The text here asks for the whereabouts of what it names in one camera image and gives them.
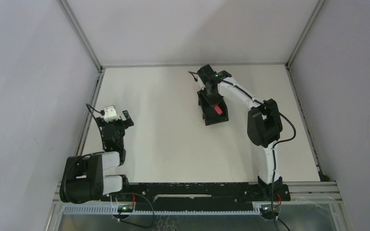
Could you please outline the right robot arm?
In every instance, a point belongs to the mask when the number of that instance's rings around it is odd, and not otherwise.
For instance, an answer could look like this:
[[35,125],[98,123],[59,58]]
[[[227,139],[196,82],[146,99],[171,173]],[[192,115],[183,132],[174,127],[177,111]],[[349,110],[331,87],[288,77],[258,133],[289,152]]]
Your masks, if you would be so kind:
[[274,99],[264,100],[241,86],[227,71],[216,72],[207,64],[197,72],[191,72],[199,84],[198,105],[202,110],[205,125],[229,120],[225,103],[230,100],[247,111],[247,136],[251,143],[262,148],[259,154],[259,194],[265,200],[272,200],[278,194],[283,181],[278,169],[278,145],[283,143],[282,120],[286,117],[279,111]]

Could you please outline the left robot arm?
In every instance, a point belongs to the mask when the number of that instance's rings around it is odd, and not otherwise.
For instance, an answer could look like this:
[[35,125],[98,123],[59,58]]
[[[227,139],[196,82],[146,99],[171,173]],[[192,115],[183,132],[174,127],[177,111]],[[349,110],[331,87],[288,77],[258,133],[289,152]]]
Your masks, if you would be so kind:
[[99,201],[110,193],[121,201],[130,197],[132,191],[125,174],[106,174],[107,170],[125,163],[125,131],[134,122],[127,110],[122,114],[124,119],[117,114],[114,107],[107,107],[102,116],[95,118],[102,140],[101,152],[72,156],[66,160],[59,190],[62,202],[83,204]]

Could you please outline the red handled screwdriver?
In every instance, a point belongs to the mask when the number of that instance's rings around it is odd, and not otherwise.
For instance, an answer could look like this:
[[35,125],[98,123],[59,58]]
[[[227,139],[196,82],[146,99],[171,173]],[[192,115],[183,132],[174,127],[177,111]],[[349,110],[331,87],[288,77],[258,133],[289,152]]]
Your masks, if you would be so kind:
[[223,111],[222,111],[222,109],[220,108],[220,106],[219,106],[219,105],[215,105],[213,108],[214,108],[215,112],[216,112],[218,115],[222,115],[222,114],[223,114]]

